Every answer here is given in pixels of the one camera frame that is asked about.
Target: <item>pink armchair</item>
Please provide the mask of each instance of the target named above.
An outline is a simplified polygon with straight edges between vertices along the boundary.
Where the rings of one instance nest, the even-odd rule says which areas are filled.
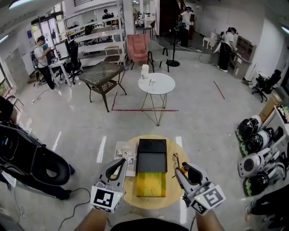
[[[147,46],[150,41],[149,34],[131,34],[127,36],[127,45],[129,57],[133,61],[132,68],[135,62],[147,62],[148,51]]]

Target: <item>white round side table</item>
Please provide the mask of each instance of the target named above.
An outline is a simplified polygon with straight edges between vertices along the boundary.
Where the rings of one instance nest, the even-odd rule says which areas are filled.
[[[148,74],[147,79],[139,79],[139,87],[142,91],[146,93],[143,105],[141,107],[141,111],[149,111],[150,109],[153,109],[155,114],[155,119],[157,121],[157,126],[159,126],[159,123],[162,119],[164,109],[167,106],[167,94],[170,93],[176,86],[175,81],[172,79],[172,77],[168,76],[167,74],[163,73],[150,73]],[[150,98],[152,100],[153,107],[152,108],[143,108],[145,104],[145,100],[150,95]],[[152,95],[159,95],[162,99],[163,105],[161,106],[161,113],[159,116],[159,119],[157,118],[156,114],[156,108],[155,107]]]

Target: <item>glass top table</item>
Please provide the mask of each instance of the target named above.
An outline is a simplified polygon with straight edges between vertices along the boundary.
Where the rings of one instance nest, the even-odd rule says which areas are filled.
[[[107,112],[109,112],[105,94],[112,90],[116,85],[119,85],[126,95],[125,89],[120,84],[121,72],[124,70],[124,66],[109,62],[100,62],[95,66],[85,70],[83,74],[79,76],[79,79],[85,82],[85,84],[90,89],[90,102],[92,102],[91,91],[93,90],[102,95]],[[117,75],[118,81],[112,80]]]

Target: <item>ceiling light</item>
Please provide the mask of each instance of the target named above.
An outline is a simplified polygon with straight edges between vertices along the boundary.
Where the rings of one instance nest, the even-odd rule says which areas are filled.
[[[6,38],[8,37],[8,35],[4,36],[3,38],[0,39],[0,43],[3,42]]]
[[[24,3],[27,3],[27,2],[31,2],[33,0],[14,0],[10,5],[9,5],[9,9],[13,9],[19,5],[22,5]]]
[[[289,29],[287,29],[286,27],[283,27],[283,26],[282,26],[282,29],[283,29],[287,34],[289,34]]]

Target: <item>white pillar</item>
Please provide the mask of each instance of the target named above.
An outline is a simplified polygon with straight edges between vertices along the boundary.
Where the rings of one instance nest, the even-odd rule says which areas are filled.
[[[125,20],[126,35],[135,34],[134,19],[131,1],[123,1],[123,17]]]
[[[140,0],[140,13],[144,13],[144,0]]]

